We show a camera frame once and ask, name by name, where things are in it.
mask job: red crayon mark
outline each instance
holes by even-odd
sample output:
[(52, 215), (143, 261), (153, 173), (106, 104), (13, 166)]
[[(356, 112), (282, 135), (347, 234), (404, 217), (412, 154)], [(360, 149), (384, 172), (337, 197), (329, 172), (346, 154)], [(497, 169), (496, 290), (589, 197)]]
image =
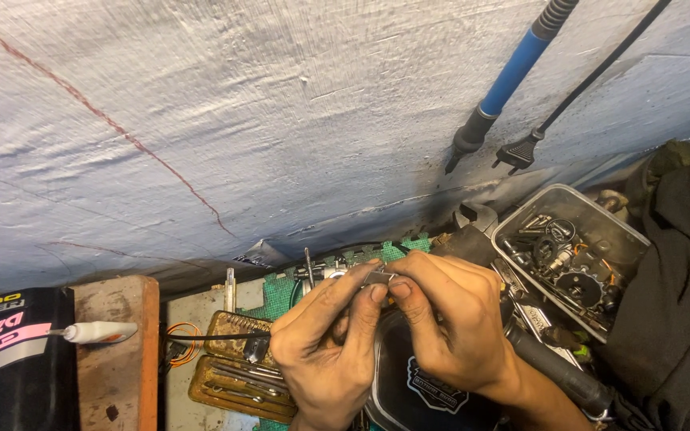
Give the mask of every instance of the red crayon mark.
[(117, 255), (119, 255), (119, 256), (127, 256), (127, 257), (129, 257), (129, 258), (158, 259), (158, 260), (160, 260), (160, 261), (176, 261), (176, 262), (179, 262), (179, 263), (182, 263), (182, 264), (185, 264), (185, 265), (191, 265), (191, 266), (195, 266), (195, 267), (200, 268), (200, 269), (204, 269), (204, 270), (208, 271), (210, 274), (212, 273), (212, 270), (209, 269), (209, 268), (206, 268), (206, 266), (197, 265), (197, 264), (195, 264), (195, 263), (193, 263), (193, 262), (189, 262), (189, 261), (181, 261), (181, 260), (179, 260), (179, 259), (172, 259), (172, 258), (157, 258), (156, 256), (145, 256), (145, 255), (128, 255), (127, 253), (125, 253), (125, 252), (123, 252), (123, 251), (119, 251), (119, 250), (106, 249), (105, 247), (98, 247), (97, 245), (82, 245), (82, 244), (76, 244), (76, 243), (74, 243), (74, 242), (68, 242), (68, 241), (53, 241), (53, 242), (50, 242), (49, 244), (52, 244), (52, 245), (57, 245), (57, 244), (60, 244), (60, 245), (71, 245), (71, 246), (73, 246), (73, 247), (82, 247), (82, 249), (92, 249), (92, 250), (110, 251), (111, 253), (115, 253), (115, 254), (117, 254)]
[(182, 181), (183, 184), (185, 184), (188, 189), (193, 193), (195, 197), (198, 198), (207, 208), (209, 208), (212, 212), (215, 213), (215, 217), (217, 217), (217, 224), (220, 225), (220, 228), (224, 231), (226, 231), (228, 234), (236, 238), (236, 235), (233, 235), (231, 231), (225, 229), (225, 226), (222, 224), (222, 221), (220, 221), (220, 213), (215, 210), (215, 208), (211, 205), (209, 205), (206, 200), (198, 194), (197, 191), (193, 189), (193, 186), (191, 186), (191, 183), (186, 181), (185, 178), (182, 177), (174, 168), (172, 168), (167, 162), (164, 160), (161, 160), (156, 154), (153, 153), (153, 151), (148, 150), (146, 146), (143, 145), (142, 142), (140, 142), (136, 137), (132, 136), (127, 132), (123, 127), (119, 125), (116, 121), (112, 120), (105, 112), (102, 112), (101, 110), (97, 109), (95, 106), (90, 103), (90, 101), (87, 100), (87, 98), (67, 81), (65, 81), (63, 78), (59, 77), (58, 75), (50, 72), (46, 67), (42, 66), (41, 64), (38, 64), (36, 61), (33, 61), (30, 57), (27, 57), (25, 54), (22, 52), (18, 51), (17, 49), (13, 48), (10, 46), (7, 42), (5, 42), (2, 38), (0, 38), (0, 46), (5, 48), (5, 51), (12, 55), (15, 58), (19, 58), (20, 60), (25, 61), (28, 63), (29, 66), (33, 67), (37, 71), (40, 71), (43, 73), (46, 77), (49, 77), (52, 79), (57, 85), (63, 87), (65, 91), (67, 91), (69, 94), (73, 96), (74, 99), (77, 101), (80, 101), (85, 107), (87, 107), (88, 110), (90, 110), (93, 114), (95, 114), (98, 118), (101, 120), (105, 121), (108, 123), (109, 126), (111, 126), (116, 132), (118, 132), (121, 136), (124, 136), (124, 139), (128, 140), (130, 143), (132, 143), (138, 150), (145, 152), (149, 156), (153, 157), (161, 163), (164, 167), (166, 167), (171, 173), (173, 173), (180, 181)]

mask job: green foam mat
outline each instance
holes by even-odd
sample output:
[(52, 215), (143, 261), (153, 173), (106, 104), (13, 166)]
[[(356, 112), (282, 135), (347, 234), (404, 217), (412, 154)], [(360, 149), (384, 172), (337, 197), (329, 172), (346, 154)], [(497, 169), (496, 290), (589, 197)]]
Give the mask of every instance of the green foam mat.
[[(417, 239), (411, 240), (405, 238), (401, 240), (401, 245), (409, 249), (418, 249), (425, 252), (430, 251), (430, 240), (428, 240), (427, 232), (422, 232)], [(349, 265), (361, 263), (374, 258), (380, 258), (384, 262), (401, 259), (404, 254), (403, 251), (393, 247), (391, 241), (385, 241), (382, 244), (382, 249), (375, 250), (374, 245), (365, 245), (362, 247), (363, 254), (356, 256), (355, 252), (348, 251), (343, 253), (343, 257)], [(325, 258), (323, 261), (327, 265), (334, 266), (334, 256)], [(294, 269), (290, 268), (284, 271), (285, 277), (278, 278), (276, 274), (269, 274), (265, 276), (265, 282), (262, 285), (262, 295), (264, 305), (260, 308), (251, 310), (239, 309), (240, 314), (250, 316), (258, 319), (276, 320), (284, 313), (289, 311), (289, 296), (292, 294), (294, 288), (294, 280), (292, 273)], [(260, 425), (255, 426), (252, 431), (286, 431), (288, 425), (274, 422), (272, 420), (260, 418)], [(370, 431), (382, 431), (376, 425), (372, 425)]]

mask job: black plastic case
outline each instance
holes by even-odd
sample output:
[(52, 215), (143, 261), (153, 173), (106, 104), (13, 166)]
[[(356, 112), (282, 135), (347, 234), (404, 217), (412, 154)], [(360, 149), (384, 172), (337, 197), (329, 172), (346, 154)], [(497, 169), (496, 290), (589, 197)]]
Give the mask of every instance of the black plastic case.
[(366, 409), (386, 431), (492, 431), (501, 407), (449, 387), (420, 370), (408, 324), (397, 310), (386, 314), (375, 338), (374, 383)]
[(46, 330), (73, 323), (73, 291), (0, 295), (0, 430), (79, 430), (76, 348)]

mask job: black cloth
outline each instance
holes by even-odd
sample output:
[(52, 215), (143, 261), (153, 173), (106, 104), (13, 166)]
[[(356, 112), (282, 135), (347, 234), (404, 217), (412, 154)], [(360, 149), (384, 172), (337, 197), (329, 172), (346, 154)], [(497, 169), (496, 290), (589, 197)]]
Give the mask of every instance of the black cloth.
[(662, 178), (643, 224), (652, 246), (598, 353), (657, 429), (690, 431), (690, 166)]

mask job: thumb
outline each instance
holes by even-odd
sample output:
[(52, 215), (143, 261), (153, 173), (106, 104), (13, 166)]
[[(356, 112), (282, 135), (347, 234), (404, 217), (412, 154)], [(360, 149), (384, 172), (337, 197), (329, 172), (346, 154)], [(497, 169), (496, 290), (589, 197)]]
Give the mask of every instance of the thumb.
[(368, 285), (353, 298), (343, 354), (351, 358), (374, 356), (374, 333), (387, 293), (385, 285)]
[(409, 277), (393, 277), (388, 283), (388, 288), (412, 330), (412, 345), (415, 354), (419, 357), (421, 352), (432, 351), (432, 347), (439, 343), (446, 346), (430, 301), (417, 283)]

